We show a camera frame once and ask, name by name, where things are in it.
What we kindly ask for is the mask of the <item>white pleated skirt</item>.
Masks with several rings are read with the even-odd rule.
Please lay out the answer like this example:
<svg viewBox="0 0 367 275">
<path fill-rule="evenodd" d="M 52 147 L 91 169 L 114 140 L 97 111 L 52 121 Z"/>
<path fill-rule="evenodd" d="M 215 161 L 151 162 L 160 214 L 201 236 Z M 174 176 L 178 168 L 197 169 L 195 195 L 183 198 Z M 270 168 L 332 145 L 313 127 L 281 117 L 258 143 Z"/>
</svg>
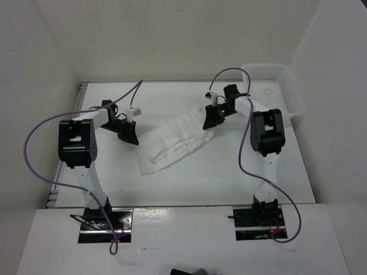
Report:
<svg viewBox="0 0 367 275">
<path fill-rule="evenodd" d="M 193 108 L 181 116 L 140 135 L 135 147 L 140 173 L 154 174 L 192 154 L 214 137 L 214 130 L 204 130 L 206 112 Z"/>
</svg>

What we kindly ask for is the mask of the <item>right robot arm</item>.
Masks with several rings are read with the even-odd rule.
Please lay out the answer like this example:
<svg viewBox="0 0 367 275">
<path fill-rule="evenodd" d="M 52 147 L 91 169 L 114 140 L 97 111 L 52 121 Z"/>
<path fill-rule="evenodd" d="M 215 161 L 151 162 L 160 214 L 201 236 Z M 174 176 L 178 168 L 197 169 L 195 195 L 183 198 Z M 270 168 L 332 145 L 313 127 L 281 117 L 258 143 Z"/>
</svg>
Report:
<svg viewBox="0 0 367 275">
<path fill-rule="evenodd" d="M 249 134 L 251 148 L 263 161 L 263 176 L 253 173 L 246 174 L 261 180 L 259 188 L 253 195 L 249 218 L 257 225 L 264 225 L 276 217 L 278 212 L 278 195 L 274 187 L 279 154 L 285 145 L 283 116 L 279 109 L 270 109 L 251 98 L 249 93 L 238 91 L 237 85 L 231 84 L 224 88 L 224 102 L 218 103 L 220 97 L 211 91 L 205 97 L 212 101 L 205 107 L 203 129 L 211 129 L 225 121 L 225 118 L 240 113 L 249 122 L 245 127 L 244 136 Z"/>
</svg>

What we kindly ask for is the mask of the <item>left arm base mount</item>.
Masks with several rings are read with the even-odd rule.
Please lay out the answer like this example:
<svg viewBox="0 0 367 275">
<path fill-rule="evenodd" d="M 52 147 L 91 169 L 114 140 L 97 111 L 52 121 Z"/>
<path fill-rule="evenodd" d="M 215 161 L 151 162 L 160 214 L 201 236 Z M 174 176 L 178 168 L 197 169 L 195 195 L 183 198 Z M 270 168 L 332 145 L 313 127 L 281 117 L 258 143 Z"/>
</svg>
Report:
<svg viewBox="0 0 367 275">
<path fill-rule="evenodd" d="M 113 208 L 110 213 L 111 225 L 119 243 L 130 243 L 132 233 L 133 209 Z M 87 209 L 82 215 L 71 214 L 70 217 L 80 224 L 78 243 L 111 243 L 114 240 L 111 227 L 105 217 L 87 216 Z"/>
</svg>

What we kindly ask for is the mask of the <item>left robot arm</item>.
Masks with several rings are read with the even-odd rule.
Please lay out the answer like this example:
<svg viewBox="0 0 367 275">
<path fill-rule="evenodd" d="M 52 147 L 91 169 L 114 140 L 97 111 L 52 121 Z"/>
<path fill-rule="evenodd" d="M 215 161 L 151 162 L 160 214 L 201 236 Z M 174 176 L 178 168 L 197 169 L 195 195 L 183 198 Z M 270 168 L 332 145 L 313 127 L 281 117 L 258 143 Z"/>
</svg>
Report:
<svg viewBox="0 0 367 275">
<path fill-rule="evenodd" d="M 77 187 L 82 190 L 85 202 L 83 220 L 88 226 L 94 222 L 101 229 L 107 229 L 114 223 L 111 204 L 96 171 L 98 149 L 95 131 L 106 129 L 116 133 L 119 140 L 137 146 L 139 142 L 133 118 L 140 114 L 139 108 L 129 107 L 121 119 L 118 106 L 111 100 L 103 100 L 101 106 L 90 107 L 77 118 L 59 122 L 58 156 L 74 173 Z"/>
</svg>

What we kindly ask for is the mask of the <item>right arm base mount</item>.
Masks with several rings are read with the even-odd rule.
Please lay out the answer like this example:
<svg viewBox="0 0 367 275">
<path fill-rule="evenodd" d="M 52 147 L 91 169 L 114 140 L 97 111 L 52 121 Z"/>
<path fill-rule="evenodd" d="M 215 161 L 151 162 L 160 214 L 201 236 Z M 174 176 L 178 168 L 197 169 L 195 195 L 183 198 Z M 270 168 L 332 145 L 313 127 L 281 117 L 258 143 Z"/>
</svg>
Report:
<svg viewBox="0 0 367 275">
<path fill-rule="evenodd" d="M 272 239 L 287 239 L 287 231 L 282 209 L 279 207 L 275 214 L 265 217 L 255 217 L 250 206 L 234 207 L 228 219 L 235 226 L 236 241 L 255 241 Z"/>
</svg>

